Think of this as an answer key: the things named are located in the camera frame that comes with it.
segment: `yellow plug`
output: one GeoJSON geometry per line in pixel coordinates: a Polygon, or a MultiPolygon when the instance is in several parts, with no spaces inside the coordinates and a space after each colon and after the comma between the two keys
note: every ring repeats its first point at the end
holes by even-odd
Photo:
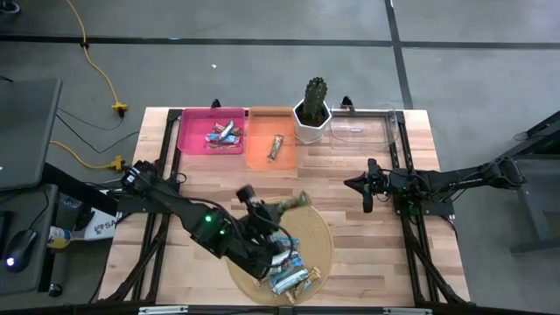
{"type": "Polygon", "coordinates": [[[117,102],[115,103],[115,105],[111,106],[111,108],[112,108],[115,112],[119,113],[119,116],[120,116],[121,118],[124,118],[124,112],[127,111],[127,110],[129,109],[129,105],[127,105],[127,104],[122,104],[121,102],[117,101],[117,102]]]}
{"type": "Polygon", "coordinates": [[[123,171],[123,165],[125,161],[123,160],[123,156],[116,156],[115,160],[108,165],[108,168],[114,168],[117,172],[123,171]]]}

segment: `round wicker mat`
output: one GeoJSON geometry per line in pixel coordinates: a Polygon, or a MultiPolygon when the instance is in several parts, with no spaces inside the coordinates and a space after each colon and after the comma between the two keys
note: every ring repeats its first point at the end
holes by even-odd
{"type": "MultiPolygon", "coordinates": [[[[282,199],[274,198],[266,201],[272,203],[282,199]]],[[[328,225],[312,206],[301,206],[286,212],[282,217],[281,224],[293,237],[300,240],[298,252],[305,267],[308,270],[317,267],[321,272],[321,278],[316,280],[310,288],[302,292],[297,298],[295,304],[301,304],[319,291],[331,273],[333,238],[328,225]]],[[[227,268],[235,285],[255,303],[272,306],[291,305],[285,294],[275,295],[267,283],[260,287],[257,286],[252,276],[229,260],[227,260],[227,268]]]]}

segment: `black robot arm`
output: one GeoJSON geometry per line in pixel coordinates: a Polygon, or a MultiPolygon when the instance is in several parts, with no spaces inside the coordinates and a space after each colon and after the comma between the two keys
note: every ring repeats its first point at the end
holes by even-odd
{"type": "Polygon", "coordinates": [[[370,158],[367,172],[344,184],[363,196],[363,210],[373,210],[373,195],[403,196],[412,202],[446,202],[457,191],[479,186],[516,189],[525,182],[515,161],[496,158],[480,166],[456,171],[383,170],[370,158]]]}
{"type": "Polygon", "coordinates": [[[129,168],[122,184],[126,194],[121,202],[127,205],[128,212],[142,209],[149,213],[177,215],[195,242],[218,258],[228,257],[256,279],[266,277],[273,266],[272,257],[280,254],[281,247],[269,236],[280,228],[284,212],[310,202],[302,192],[298,198],[266,204],[255,196],[250,185],[246,185],[237,196],[247,205],[248,214],[238,220],[211,200],[179,195],[157,176],[154,165],[145,161],[129,168]]]}

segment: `wooden tabletop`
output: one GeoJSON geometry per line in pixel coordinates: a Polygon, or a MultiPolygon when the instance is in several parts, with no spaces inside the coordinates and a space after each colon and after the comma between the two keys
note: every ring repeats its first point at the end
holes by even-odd
{"type": "MultiPolygon", "coordinates": [[[[134,160],[155,161],[164,137],[168,108],[147,108],[134,160]]],[[[438,156],[425,110],[405,110],[415,168],[439,170],[438,156]]],[[[179,123],[174,126],[177,135],[179,123]]],[[[330,135],[321,143],[297,146],[297,167],[286,171],[251,170],[243,155],[182,155],[179,171],[187,176],[181,193],[220,202],[235,215],[245,210],[235,191],[250,183],[259,197],[292,195],[305,190],[328,222],[334,239],[334,265],[325,286],[304,305],[413,305],[404,250],[403,230],[392,202],[374,199],[374,211],[363,213],[361,196],[342,180],[359,176],[368,158],[391,168],[389,150],[333,150],[330,135]]],[[[172,153],[165,174],[171,169],[172,153]]],[[[113,293],[137,262],[147,214],[133,214],[119,224],[108,257],[100,298],[113,293]]],[[[426,217],[432,260],[452,288],[468,300],[466,280],[455,235],[439,217],[426,217]]],[[[179,219],[172,216],[165,247],[157,302],[182,305],[253,305],[231,280],[224,261],[190,240],[179,219]]],[[[152,265],[147,268],[143,294],[152,265]]],[[[421,267],[421,285],[428,297],[421,267]]]]}

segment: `pink tray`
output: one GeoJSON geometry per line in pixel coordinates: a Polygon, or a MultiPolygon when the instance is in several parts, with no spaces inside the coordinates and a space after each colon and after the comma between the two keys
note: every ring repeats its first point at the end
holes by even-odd
{"type": "Polygon", "coordinates": [[[208,149],[206,136],[212,133],[215,123],[225,126],[234,121],[236,128],[243,128],[245,133],[245,109],[243,108],[186,108],[181,115],[177,147],[181,152],[191,155],[208,154],[242,154],[243,138],[239,147],[233,149],[208,149]]]}

